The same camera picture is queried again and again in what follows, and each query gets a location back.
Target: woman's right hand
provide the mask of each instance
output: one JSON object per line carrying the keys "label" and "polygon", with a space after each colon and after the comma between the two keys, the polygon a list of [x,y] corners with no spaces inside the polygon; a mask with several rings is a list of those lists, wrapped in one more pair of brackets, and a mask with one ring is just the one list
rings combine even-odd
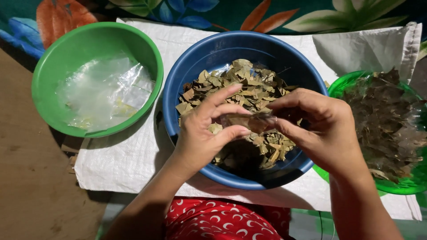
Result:
{"label": "woman's right hand", "polygon": [[286,108],[299,107],[303,111],[303,118],[311,123],[309,130],[282,118],[277,118],[275,127],[334,177],[356,177],[360,171],[369,174],[346,102],[297,88],[267,107],[278,115]]}

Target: blue bowl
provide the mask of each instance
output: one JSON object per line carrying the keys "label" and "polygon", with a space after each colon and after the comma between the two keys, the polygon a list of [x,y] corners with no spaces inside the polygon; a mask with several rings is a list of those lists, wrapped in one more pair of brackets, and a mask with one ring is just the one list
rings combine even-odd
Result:
{"label": "blue bowl", "polygon": [[[192,82],[205,69],[209,72],[218,70],[236,59],[261,63],[279,73],[278,76],[288,85],[299,85],[328,95],[314,66],[289,44],[257,32],[231,31],[214,34],[187,49],[167,76],[163,92],[163,115],[167,132],[174,144],[179,133],[175,106],[179,104],[183,84]],[[313,162],[298,148],[287,153],[286,159],[286,162],[278,162],[273,168],[257,171],[250,176],[237,176],[213,164],[205,166],[200,173],[226,186],[264,190],[292,182],[313,166]]]}

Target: plastic bowl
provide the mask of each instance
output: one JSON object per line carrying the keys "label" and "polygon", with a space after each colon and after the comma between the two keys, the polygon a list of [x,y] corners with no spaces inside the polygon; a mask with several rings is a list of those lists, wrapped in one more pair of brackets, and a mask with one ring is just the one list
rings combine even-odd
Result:
{"label": "plastic bowl", "polygon": [[[61,107],[55,90],[80,66],[97,58],[126,53],[131,60],[146,66],[156,81],[145,105],[125,122],[104,131],[87,134],[62,119],[71,114]],[[54,129],[76,137],[102,137],[124,130],[140,119],[153,105],[163,82],[163,63],[153,41],[140,30],[123,23],[92,23],[65,34],[53,43],[39,60],[32,78],[32,99],[37,111]]]}
{"label": "plastic bowl", "polygon": [[[333,84],[328,89],[329,95],[331,97],[338,98],[342,96],[342,93],[346,88],[356,84],[356,79],[360,77],[366,77],[371,74],[372,72],[369,71],[356,71],[348,73],[333,82]],[[406,91],[416,94],[416,92],[407,84],[400,83],[399,86]],[[426,112],[421,113],[420,124],[427,126]],[[420,150],[420,155],[425,160],[420,161],[418,165],[412,170],[411,178],[400,178],[398,184],[385,179],[374,178],[377,189],[386,193],[399,195],[412,195],[415,193],[427,191],[427,147],[424,147]]]}
{"label": "plastic bowl", "polygon": [[[283,41],[257,32],[218,33],[197,42],[185,51],[175,62],[166,79],[163,114],[166,129],[174,144],[179,133],[178,112],[175,106],[179,103],[182,85],[192,82],[205,69],[217,70],[236,59],[259,62],[277,72],[289,85],[300,85],[328,95],[325,84],[313,65],[299,51]],[[278,162],[273,168],[258,171],[252,176],[237,176],[213,164],[208,164],[200,173],[230,187],[262,190],[285,185],[313,166],[313,162],[297,148],[289,152],[286,159],[289,161]]]}

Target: woman's left hand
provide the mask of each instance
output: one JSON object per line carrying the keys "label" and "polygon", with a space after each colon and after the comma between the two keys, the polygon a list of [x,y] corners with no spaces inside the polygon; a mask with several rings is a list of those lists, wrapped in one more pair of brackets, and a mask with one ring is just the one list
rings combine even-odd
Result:
{"label": "woman's left hand", "polygon": [[235,84],[217,91],[181,119],[178,142],[172,156],[165,164],[172,167],[174,174],[178,177],[189,179],[210,163],[227,143],[251,133],[247,128],[239,125],[226,127],[216,135],[208,131],[209,125],[222,114],[250,114],[238,104],[223,104],[228,96],[241,88],[241,84]]}

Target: hand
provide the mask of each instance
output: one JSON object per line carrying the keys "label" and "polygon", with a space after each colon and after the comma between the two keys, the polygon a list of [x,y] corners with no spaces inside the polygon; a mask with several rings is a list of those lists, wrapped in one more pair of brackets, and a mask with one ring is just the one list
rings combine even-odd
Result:
{"label": "hand", "polygon": [[239,125],[226,127],[217,135],[207,130],[209,125],[222,114],[250,114],[240,105],[223,104],[228,96],[241,88],[242,84],[235,84],[217,91],[182,118],[178,142],[171,158],[167,161],[167,164],[177,169],[175,173],[180,177],[190,178],[210,163],[228,142],[251,133],[246,127]]}
{"label": "hand", "polygon": [[331,175],[351,177],[368,171],[356,137],[353,114],[346,102],[297,88],[267,107],[278,116],[287,108],[300,108],[302,117],[311,123],[309,130],[282,118],[277,119],[275,127]]}

